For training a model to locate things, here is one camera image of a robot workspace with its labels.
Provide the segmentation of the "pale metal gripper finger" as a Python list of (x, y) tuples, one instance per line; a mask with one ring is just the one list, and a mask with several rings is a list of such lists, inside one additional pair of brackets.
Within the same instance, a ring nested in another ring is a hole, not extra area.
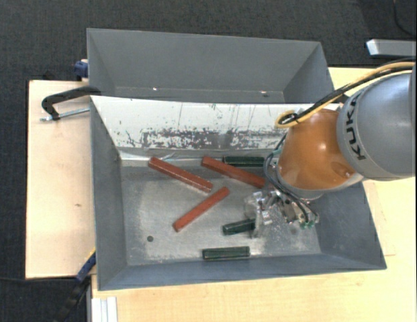
[(263, 191), (257, 191), (244, 199), (244, 215), (247, 218), (262, 216), (267, 206), (267, 196)]
[(254, 218), (254, 229), (251, 232), (251, 238), (264, 236), (273, 223), (268, 211), (256, 211)]

